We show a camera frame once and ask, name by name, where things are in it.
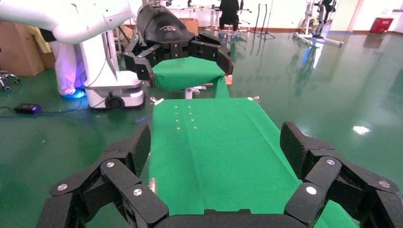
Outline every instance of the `black robotic finger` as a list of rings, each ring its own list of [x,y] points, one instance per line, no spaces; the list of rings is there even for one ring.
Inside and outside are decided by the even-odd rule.
[[[227,75],[232,75],[232,72],[234,70],[234,61],[232,58],[227,55],[223,49],[218,49],[217,52],[217,65],[220,67],[221,70],[224,71],[225,74]]]

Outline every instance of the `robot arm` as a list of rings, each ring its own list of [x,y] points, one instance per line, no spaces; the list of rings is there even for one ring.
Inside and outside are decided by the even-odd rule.
[[[53,32],[63,43],[78,44],[134,18],[144,43],[134,40],[125,52],[128,70],[155,86],[153,67],[161,61],[197,57],[214,61],[228,75],[234,62],[225,43],[189,32],[167,8],[141,0],[0,0],[0,19]]]
[[[78,44],[137,18],[141,0],[0,0],[0,19],[53,32],[63,43]]]

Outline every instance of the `desk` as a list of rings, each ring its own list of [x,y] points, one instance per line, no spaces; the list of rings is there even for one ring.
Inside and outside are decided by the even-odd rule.
[[[211,17],[210,17],[210,31],[215,31],[216,30],[216,28],[218,27],[218,18],[219,18],[219,15],[220,15],[220,12],[222,11],[222,10],[220,10],[220,9],[218,9],[218,8],[215,8],[215,9],[210,9],[210,8],[184,8],[184,7],[175,7],[175,6],[172,6],[172,7],[167,7],[167,9],[169,9],[169,10],[179,10],[179,12],[181,13],[181,11],[182,10],[188,10],[189,11],[189,17],[190,18],[193,18],[192,17],[192,11],[193,12],[195,12],[195,11],[209,11],[209,12],[211,12]],[[252,11],[250,11],[250,10],[246,10],[246,9],[243,9],[243,10],[241,10],[242,12],[249,12],[249,13],[251,13]]]

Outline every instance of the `green floor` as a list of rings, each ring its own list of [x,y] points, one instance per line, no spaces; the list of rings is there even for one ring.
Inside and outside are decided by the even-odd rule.
[[[231,47],[236,61],[231,97],[259,96],[277,127],[294,121],[305,134],[329,140],[346,158],[403,188],[403,37],[331,35],[345,42],[343,48],[317,48],[303,66],[307,48],[292,41],[291,34],[275,36],[263,42],[251,35]],[[183,97],[182,92],[146,92],[148,97]],[[198,97],[212,95],[209,89]],[[0,106],[24,102],[46,111],[80,104],[59,98],[52,70],[23,77],[10,92],[0,91]],[[83,99],[81,107],[86,106]],[[53,184],[93,163],[109,143],[129,137],[138,123],[150,123],[152,106],[147,101],[141,110],[43,117],[1,109],[0,116],[9,116],[0,118],[1,226],[33,227]],[[142,179],[148,179],[148,172]],[[108,205],[88,227],[127,225]]]

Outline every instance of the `table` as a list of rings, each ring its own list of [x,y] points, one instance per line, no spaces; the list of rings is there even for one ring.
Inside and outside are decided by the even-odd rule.
[[[171,216],[205,209],[282,214],[301,181],[280,149],[279,133],[246,98],[164,100],[153,111],[150,178],[157,195]],[[316,227],[356,225],[330,201]]]
[[[189,7],[184,8],[184,7],[175,7],[175,6],[167,7],[167,9],[169,9],[169,10],[172,10],[172,9],[173,10],[179,10],[180,12],[182,10],[188,10],[190,18],[192,18],[192,11],[193,12],[195,12],[195,11],[209,11],[209,12],[211,12],[210,31],[215,31],[217,29],[216,27],[218,26],[218,18],[219,18],[220,12],[222,11],[219,8],[215,8],[215,9],[210,9],[210,8],[189,8]],[[242,12],[252,13],[252,11],[247,10],[247,9],[243,9],[241,11]]]

